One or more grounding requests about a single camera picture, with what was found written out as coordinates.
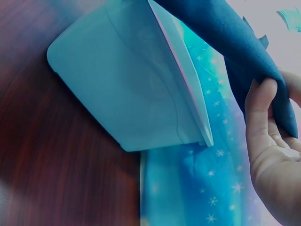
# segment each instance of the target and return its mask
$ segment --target wooden table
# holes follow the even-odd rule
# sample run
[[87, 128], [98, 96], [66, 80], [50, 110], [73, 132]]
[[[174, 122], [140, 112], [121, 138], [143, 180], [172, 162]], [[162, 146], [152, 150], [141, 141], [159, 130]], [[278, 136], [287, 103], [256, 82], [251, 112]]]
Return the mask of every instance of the wooden table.
[[138, 226], [138, 153], [124, 152], [47, 64], [101, 0], [0, 1], [0, 226]]

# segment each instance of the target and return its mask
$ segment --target white snowflake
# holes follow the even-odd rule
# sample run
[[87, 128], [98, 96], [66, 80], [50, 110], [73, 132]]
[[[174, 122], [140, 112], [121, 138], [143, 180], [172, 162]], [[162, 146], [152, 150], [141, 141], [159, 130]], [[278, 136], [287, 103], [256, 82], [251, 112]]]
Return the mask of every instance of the white snowflake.
[[243, 170], [243, 166], [242, 165], [237, 166], [236, 170], [237, 170], [237, 172], [241, 172]]
[[210, 177], [214, 176], [214, 171], [213, 170], [209, 171], [208, 176], [210, 176]]
[[216, 220], [214, 214], [212, 215], [208, 214], [208, 217], [206, 219], [208, 220], [208, 223], [214, 223], [214, 221]]
[[215, 206], [217, 202], [218, 201], [217, 201], [216, 197], [213, 197], [213, 198], [210, 198], [209, 204], [210, 204], [210, 206]]
[[236, 192], [241, 192], [241, 189], [243, 189], [244, 187], [242, 186], [242, 184], [240, 183], [236, 183], [233, 187], [232, 187], [233, 189], [234, 189], [234, 193], [236, 193]]
[[218, 157], [221, 157], [224, 156], [225, 152], [223, 150], [218, 150], [216, 154]]

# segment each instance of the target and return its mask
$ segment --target wood grain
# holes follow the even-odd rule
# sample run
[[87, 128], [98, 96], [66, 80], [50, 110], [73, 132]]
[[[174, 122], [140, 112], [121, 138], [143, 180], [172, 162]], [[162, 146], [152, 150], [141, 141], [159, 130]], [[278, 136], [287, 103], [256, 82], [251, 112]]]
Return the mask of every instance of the wood grain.
[[138, 226], [138, 153], [124, 152], [47, 64], [101, 0], [0, 1], [0, 226]]

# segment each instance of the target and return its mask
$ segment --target blue felt fabric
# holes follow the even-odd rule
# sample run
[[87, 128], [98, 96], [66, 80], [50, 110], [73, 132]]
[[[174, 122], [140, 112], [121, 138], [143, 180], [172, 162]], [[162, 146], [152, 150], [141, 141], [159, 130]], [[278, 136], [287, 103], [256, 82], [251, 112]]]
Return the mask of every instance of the blue felt fabric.
[[252, 29], [225, 0], [155, 1], [224, 56], [230, 86], [243, 113], [252, 80], [275, 79], [278, 83], [272, 103], [275, 121], [289, 135], [298, 137], [285, 81]]

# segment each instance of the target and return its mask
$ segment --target fingers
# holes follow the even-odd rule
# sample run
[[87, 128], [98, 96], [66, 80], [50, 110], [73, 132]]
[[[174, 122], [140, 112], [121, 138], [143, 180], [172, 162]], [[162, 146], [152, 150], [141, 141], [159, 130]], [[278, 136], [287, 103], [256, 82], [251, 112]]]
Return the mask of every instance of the fingers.
[[279, 69], [289, 92], [289, 96], [301, 107], [301, 76]]
[[268, 119], [268, 131], [269, 135], [275, 141], [274, 145], [278, 145], [279, 147], [291, 149], [290, 146], [282, 139], [281, 134], [278, 130], [278, 127], [273, 118]]
[[268, 134], [268, 109], [277, 92], [277, 83], [266, 79], [253, 82], [246, 98], [246, 139], [250, 161], [272, 145]]

